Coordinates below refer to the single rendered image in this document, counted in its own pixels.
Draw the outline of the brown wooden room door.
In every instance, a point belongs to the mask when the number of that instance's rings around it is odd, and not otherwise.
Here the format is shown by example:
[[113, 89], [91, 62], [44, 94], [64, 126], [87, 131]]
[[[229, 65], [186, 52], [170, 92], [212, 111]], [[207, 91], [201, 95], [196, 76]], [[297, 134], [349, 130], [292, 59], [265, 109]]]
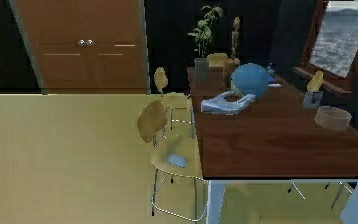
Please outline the brown wooden room door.
[[147, 91], [144, 0], [8, 1], [43, 93]]

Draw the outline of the dark brown dining table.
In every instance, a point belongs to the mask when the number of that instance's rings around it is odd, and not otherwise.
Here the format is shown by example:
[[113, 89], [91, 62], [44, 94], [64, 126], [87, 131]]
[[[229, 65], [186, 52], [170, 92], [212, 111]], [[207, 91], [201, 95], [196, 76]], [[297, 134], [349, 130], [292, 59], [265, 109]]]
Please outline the dark brown dining table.
[[322, 128], [300, 92], [281, 82], [237, 115], [202, 113], [200, 102], [226, 89], [218, 69], [198, 79], [187, 69], [203, 177], [206, 224], [219, 224], [228, 183], [355, 182], [340, 218], [358, 224], [358, 131]]

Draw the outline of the window with brown frame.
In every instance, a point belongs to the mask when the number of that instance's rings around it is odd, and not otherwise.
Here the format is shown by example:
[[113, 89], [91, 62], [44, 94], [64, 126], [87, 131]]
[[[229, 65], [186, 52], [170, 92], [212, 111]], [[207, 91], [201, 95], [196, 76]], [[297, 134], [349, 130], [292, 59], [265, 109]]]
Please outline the window with brown frame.
[[300, 63], [293, 70], [309, 80], [322, 71], [327, 91], [353, 92], [358, 76], [358, 0], [317, 0]]

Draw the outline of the tan round bowl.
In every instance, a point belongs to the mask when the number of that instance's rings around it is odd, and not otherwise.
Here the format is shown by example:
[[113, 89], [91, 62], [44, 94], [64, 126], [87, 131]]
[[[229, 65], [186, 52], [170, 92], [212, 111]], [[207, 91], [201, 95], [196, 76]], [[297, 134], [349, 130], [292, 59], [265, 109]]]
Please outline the tan round bowl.
[[352, 115], [346, 110], [331, 106], [320, 106], [314, 121], [323, 128], [343, 131], [347, 129], [351, 119]]

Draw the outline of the small blue white object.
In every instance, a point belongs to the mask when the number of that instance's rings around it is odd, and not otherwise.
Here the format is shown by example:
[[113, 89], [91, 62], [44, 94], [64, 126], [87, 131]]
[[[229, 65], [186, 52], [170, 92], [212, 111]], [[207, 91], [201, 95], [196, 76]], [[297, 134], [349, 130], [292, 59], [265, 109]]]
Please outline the small blue white object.
[[280, 87], [281, 84], [274, 78], [275, 70], [272, 68], [272, 64], [266, 67], [268, 73], [268, 83], [270, 87]]

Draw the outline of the small blue flat object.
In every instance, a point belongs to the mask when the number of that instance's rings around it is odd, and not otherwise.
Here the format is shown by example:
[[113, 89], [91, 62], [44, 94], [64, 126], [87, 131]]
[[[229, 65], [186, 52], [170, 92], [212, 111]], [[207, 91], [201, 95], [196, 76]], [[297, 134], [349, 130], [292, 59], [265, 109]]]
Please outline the small blue flat object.
[[187, 159], [179, 155], [171, 154], [168, 157], [168, 163], [180, 168], [185, 168], [187, 164]]

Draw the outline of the brown wooden figure statue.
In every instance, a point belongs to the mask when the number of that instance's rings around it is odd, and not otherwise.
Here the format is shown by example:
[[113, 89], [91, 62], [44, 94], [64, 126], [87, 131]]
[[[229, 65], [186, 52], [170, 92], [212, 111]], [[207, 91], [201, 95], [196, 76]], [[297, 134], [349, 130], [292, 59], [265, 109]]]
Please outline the brown wooden figure statue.
[[223, 79], [226, 88], [231, 87], [231, 74], [240, 65], [240, 60], [236, 58], [239, 28], [240, 18], [235, 17], [233, 21], [233, 30], [231, 32], [231, 57], [225, 61], [223, 70]]

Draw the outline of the green house plant grey pot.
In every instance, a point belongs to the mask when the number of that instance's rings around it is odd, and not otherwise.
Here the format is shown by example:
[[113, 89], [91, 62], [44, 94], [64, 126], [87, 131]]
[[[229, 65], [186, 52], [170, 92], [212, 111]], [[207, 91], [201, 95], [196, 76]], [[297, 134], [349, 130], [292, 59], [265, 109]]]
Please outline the green house plant grey pot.
[[204, 79], [208, 73], [209, 62], [207, 60], [208, 47], [212, 42], [213, 22], [223, 16], [223, 9], [219, 6], [203, 6], [203, 18], [197, 22], [196, 27], [188, 33], [188, 36], [194, 38], [196, 48], [194, 51], [197, 56], [194, 58], [195, 77]]

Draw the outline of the blue round ball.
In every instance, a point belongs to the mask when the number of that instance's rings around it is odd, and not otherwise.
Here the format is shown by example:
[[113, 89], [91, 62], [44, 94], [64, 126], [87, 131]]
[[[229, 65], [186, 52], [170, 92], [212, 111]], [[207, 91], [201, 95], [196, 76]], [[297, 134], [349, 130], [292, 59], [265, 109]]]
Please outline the blue round ball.
[[268, 73], [260, 65], [240, 65], [231, 75], [231, 89], [240, 95], [254, 94], [261, 97], [268, 89]]

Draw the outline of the small grey box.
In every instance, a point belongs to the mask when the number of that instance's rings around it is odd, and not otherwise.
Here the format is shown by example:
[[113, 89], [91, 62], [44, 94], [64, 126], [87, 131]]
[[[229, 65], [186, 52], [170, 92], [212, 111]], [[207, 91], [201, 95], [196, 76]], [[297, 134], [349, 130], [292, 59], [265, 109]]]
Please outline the small grey box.
[[318, 108], [323, 96], [322, 91], [308, 91], [304, 95], [304, 108]]

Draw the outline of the pale blue hand-shaped stand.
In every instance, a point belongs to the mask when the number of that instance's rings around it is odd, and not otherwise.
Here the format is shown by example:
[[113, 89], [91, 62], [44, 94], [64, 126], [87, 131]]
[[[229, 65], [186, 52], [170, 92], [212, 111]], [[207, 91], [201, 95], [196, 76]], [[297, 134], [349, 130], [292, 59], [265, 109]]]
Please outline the pale blue hand-shaped stand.
[[254, 94], [246, 94], [242, 98], [235, 101], [227, 101], [227, 96], [232, 96], [232, 91], [226, 91], [214, 98], [201, 101], [201, 111], [203, 113], [235, 115], [247, 108], [255, 101]]

